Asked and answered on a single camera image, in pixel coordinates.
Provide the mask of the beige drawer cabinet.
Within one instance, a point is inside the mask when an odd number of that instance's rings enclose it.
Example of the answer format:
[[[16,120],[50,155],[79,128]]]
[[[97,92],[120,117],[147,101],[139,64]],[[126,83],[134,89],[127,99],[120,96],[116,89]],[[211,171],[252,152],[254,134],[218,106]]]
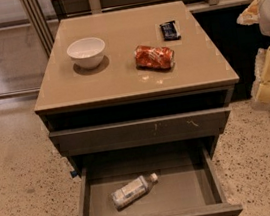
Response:
[[[181,38],[166,41],[159,26],[173,20]],[[69,45],[86,37],[100,38],[106,46],[101,63],[88,70],[67,55]],[[171,48],[175,65],[169,70],[139,68],[134,52],[141,45]],[[229,107],[237,81],[235,71],[187,7],[181,2],[164,3],[62,21],[35,111],[49,134],[113,125]],[[220,135],[188,140],[201,141],[212,159]],[[115,151],[121,150],[66,158],[81,179],[88,157]]]

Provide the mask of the white ceramic bowl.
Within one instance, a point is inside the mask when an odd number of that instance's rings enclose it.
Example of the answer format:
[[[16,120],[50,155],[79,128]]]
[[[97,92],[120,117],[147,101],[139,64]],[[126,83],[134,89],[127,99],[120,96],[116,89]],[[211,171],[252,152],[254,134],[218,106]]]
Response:
[[[104,40],[96,37],[86,37],[73,42],[67,48],[67,55],[72,61],[83,69],[98,67],[104,58]]]

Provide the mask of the dark blue snack packet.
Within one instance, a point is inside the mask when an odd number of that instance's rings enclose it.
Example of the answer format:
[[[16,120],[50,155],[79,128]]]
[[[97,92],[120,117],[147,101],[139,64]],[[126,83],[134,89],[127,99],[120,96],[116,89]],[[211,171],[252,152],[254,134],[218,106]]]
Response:
[[[174,41],[181,38],[181,34],[176,27],[176,21],[172,20],[170,22],[160,24],[159,27],[161,28],[164,40]]]

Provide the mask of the clear blue-labelled plastic bottle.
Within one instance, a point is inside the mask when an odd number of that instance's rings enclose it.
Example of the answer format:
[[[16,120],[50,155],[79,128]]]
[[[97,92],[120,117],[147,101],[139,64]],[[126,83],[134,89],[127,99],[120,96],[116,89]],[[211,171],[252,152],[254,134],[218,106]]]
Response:
[[[150,176],[138,176],[133,181],[130,181],[130,183],[125,184],[122,188],[112,192],[114,206],[119,211],[131,205],[133,202],[149,193],[151,188],[158,182],[158,178],[155,173],[151,173]]]

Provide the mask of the crushed red soda can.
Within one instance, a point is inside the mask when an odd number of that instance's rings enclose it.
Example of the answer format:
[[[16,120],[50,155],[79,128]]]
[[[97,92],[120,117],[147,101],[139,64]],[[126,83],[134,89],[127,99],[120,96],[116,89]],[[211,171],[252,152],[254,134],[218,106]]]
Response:
[[[139,68],[169,70],[175,65],[174,51],[168,47],[140,45],[135,48],[134,57]]]

